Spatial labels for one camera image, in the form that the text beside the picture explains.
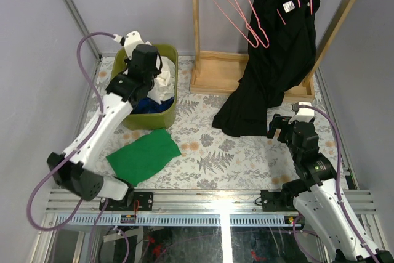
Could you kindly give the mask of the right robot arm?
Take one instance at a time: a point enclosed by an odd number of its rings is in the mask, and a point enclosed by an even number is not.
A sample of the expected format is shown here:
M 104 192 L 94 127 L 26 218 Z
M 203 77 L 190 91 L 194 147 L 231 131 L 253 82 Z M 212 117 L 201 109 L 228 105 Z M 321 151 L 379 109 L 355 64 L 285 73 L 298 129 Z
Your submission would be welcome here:
M 298 179 L 286 182 L 278 192 L 262 190 L 266 212 L 298 211 L 321 239 L 334 262 L 393 262 L 366 233 L 345 193 L 331 162 L 319 151 L 313 118 L 292 120 L 275 114 L 268 138 L 279 131 L 292 156 Z

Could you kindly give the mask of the blue plaid shirt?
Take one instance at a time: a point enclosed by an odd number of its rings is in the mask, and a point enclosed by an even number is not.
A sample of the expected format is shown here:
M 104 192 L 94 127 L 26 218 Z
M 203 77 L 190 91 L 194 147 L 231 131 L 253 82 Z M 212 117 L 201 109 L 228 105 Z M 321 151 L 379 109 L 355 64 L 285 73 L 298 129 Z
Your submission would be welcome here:
M 155 114 L 162 113 L 169 109 L 174 103 L 174 97 L 168 100 L 161 101 L 160 103 L 155 102 L 151 98 L 142 99 L 136 107 L 133 108 L 132 114 Z

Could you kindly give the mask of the pink hanger of white shirt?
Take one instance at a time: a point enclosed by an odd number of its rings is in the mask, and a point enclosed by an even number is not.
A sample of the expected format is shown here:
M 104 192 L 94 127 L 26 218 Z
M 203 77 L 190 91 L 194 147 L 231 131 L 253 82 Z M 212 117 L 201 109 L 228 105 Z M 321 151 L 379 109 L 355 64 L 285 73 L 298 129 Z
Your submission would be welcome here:
M 257 12 L 254 8 L 254 5 L 251 0 L 247 0 L 250 7 L 251 7 L 251 12 L 254 15 L 254 18 L 257 22 L 257 30 L 253 29 L 251 26 L 251 23 L 247 21 L 247 18 L 237 0 L 234 0 L 235 3 L 232 3 L 230 0 L 227 0 L 239 13 L 241 18 L 244 20 L 245 25 L 247 30 L 252 34 L 252 37 L 255 39 L 255 42 L 252 42 L 229 18 L 230 23 L 241 33 L 241 35 L 247 40 L 247 42 L 254 48 L 258 48 L 259 45 L 261 45 L 263 48 L 268 49 L 270 46 L 270 40 L 265 32 L 265 30 L 262 28 L 260 24 L 260 19 L 259 16 L 257 15 Z

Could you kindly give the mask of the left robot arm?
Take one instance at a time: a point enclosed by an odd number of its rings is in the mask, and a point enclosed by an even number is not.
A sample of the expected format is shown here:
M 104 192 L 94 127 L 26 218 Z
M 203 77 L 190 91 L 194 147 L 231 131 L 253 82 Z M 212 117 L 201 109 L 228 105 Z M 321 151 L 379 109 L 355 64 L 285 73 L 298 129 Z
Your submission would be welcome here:
M 115 129 L 153 89 L 162 65 L 155 46 L 140 44 L 133 50 L 127 68 L 108 84 L 102 104 L 89 124 L 61 154 L 49 155 L 47 164 L 57 185 L 84 201 L 109 198 L 121 210 L 133 207 L 132 185 L 94 172 L 94 164 Z

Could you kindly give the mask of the white shirt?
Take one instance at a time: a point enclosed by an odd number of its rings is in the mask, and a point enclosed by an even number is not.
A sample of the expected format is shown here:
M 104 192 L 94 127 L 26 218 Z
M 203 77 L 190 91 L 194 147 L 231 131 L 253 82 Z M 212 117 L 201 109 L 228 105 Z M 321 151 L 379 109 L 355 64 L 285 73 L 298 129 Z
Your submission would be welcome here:
M 154 86 L 148 92 L 148 98 L 161 105 L 175 96 L 175 63 L 162 53 L 159 45 L 156 47 L 160 54 L 156 60 L 156 67 L 162 67 L 161 73 L 153 80 Z

